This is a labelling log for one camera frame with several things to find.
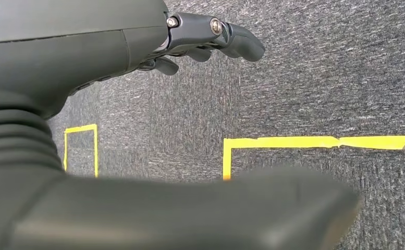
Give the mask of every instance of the bolt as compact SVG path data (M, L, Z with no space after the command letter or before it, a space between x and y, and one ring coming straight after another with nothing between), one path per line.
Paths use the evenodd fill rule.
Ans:
M174 28L179 25L178 19L175 17L167 18L167 25L169 28Z
M220 35L222 33L222 23L219 19L213 18L210 21L210 28L212 29L213 34Z

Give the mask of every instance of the robotic hand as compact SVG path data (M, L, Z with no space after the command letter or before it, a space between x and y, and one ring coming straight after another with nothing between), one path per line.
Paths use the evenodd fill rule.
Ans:
M176 13L167 18L167 40L146 58L138 70L156 69L172 76L179 66L166 58L189 56L198 62L209 60L214 49L231 58L243 57L248 61L260 60L265 48L249 30L222 22L213 16Z
M45 119L70 94L176 73L165 56L265 52L245 28L168 13L162 0L0 1L0 249L330 249L352 224L358 194L294 167L197 185L64 172Z

